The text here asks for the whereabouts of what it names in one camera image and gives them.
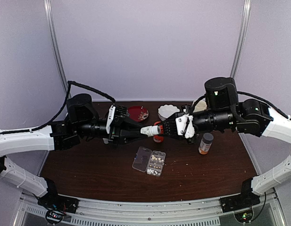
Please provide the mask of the amber bottle grey cap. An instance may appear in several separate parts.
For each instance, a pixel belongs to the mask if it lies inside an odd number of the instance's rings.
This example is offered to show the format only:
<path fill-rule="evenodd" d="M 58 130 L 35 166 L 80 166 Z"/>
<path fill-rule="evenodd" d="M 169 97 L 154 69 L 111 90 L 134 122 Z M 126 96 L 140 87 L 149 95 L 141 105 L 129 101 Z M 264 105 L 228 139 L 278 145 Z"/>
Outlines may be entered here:
<path fill-rule="evenodd" d="M 214 136 L 211 133 L 203 134 L 198 151 L 202 155 L 206 155 L 212 145 Z"/>

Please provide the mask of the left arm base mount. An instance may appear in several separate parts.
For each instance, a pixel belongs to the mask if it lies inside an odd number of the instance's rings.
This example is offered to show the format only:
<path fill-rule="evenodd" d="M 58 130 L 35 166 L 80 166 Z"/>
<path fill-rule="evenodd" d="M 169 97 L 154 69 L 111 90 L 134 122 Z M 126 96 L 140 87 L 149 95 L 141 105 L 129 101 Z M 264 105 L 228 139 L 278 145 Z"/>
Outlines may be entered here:
<path fill-rule="evenodd" d="M 58 211 L 61 213 L 76 213 L 79 200 L 76 198 L 59 195 L 57 199 L 39 198 L 36 196 L 38 205 L 43 206 L 47 210 Z"/>

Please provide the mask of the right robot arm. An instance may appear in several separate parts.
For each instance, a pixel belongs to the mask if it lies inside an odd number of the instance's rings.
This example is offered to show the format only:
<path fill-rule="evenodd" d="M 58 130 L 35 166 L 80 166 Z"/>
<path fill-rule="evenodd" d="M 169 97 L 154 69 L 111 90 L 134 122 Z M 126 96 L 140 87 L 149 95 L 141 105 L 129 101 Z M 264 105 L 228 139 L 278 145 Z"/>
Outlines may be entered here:
<path fill-rule="evenodd" d="M 194 136 L 226 129 L 257 137 L 271 137 L 291 144 L 291 118 L 269 101 L 249 94 L 239 102 L 233 78 L 216 77 L 204 84 L 207 109 L 174 113 L 161 125 L 161 135 L 192 142 Z"/>

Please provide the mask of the clear pill organizer box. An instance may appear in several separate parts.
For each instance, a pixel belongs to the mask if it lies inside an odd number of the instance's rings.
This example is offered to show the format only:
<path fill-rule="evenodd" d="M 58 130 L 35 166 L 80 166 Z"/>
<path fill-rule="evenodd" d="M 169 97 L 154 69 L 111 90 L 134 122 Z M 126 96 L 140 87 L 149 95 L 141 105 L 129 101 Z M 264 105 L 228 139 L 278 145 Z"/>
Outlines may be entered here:
<path fill-rule="evenodd" d="M 140 146 L 138 151 L 137 151 L 137 153 L 136 153 L 136 155 L 135 155 L 135 158 L 134 158 L 134 161 L 133 161 L 133 164 L 132 164 L 132 168 L 134 170 L 146 173 L 147 169 L 150 168 L 149 167 L 149 162 L 150 162 L 150 158 L 151 158 L 151 156 L 153 154 L 154 155 L 164 155 L 165 158 L 166 158 L 166 153 L 165 152 L 152 151 L 152 150 L 150 150 L 148 148 Z"/>

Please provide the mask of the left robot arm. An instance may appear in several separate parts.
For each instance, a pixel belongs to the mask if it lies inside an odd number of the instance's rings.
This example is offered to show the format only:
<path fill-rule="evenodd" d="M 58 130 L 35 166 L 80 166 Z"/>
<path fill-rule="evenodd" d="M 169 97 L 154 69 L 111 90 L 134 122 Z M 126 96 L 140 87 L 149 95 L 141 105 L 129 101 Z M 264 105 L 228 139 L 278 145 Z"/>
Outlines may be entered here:
<path fill-rule="evenodd" d="M 52 209 L 62 205 L 55 183 L 16 165 L 9 154 L 29 151 L 61 151 L 79 145 L 81 139 L 102 138 L 108 143 L 126 144 L 151 136 L 150 127 L 127 116 L 127 109 L 112 105 L 108 115 L 100 118 L 89 94 L 77 94 L 66 100 L 67 116 L 47 125 L 17 129 L 0 129 L 0 178 L 34 194 Z"/>

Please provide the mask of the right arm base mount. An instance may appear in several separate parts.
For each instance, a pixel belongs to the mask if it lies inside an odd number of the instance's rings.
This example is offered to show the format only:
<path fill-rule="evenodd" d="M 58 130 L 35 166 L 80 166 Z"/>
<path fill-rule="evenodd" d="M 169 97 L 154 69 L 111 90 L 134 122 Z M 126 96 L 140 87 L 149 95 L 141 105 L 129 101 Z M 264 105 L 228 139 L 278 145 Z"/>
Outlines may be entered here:
<path fill-rule="evenodd" d="M 260 197 L 252 194 L 252 195 L 232 195 L 228 197 L 223 197 L 220 199 L 221 207 L 223 213 L 241 210 L 244 208 L 251 207 L 253 205 L 260 204 Z"/>

